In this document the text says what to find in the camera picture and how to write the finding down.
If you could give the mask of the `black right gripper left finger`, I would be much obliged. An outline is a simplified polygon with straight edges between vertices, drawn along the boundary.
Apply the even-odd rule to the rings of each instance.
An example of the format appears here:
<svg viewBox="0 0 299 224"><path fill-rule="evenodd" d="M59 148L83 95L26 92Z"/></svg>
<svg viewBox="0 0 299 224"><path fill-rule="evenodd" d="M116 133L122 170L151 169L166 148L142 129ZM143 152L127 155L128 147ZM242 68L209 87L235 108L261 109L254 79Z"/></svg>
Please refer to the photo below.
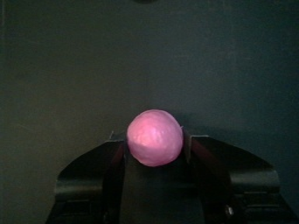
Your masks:
<svg viewBox="0 0 299 224"><path fill-rule="evenodd" d="M46 224L119 224L126 176L126 133L79 156L56 179Z"/></svg>

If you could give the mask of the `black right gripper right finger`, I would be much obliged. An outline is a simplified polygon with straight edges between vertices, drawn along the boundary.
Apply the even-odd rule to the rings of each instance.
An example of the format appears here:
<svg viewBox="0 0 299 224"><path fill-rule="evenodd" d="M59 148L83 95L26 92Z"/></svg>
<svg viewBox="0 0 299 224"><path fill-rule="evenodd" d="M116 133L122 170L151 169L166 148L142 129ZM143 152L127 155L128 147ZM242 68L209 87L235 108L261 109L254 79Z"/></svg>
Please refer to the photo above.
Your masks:
<svg viewBox="0 0 299 224"><path fill-rule="evenodd" d="M205 224L299 224L281 194L277 169L263 158L210 136L188 133L183 152Z"/></svg>

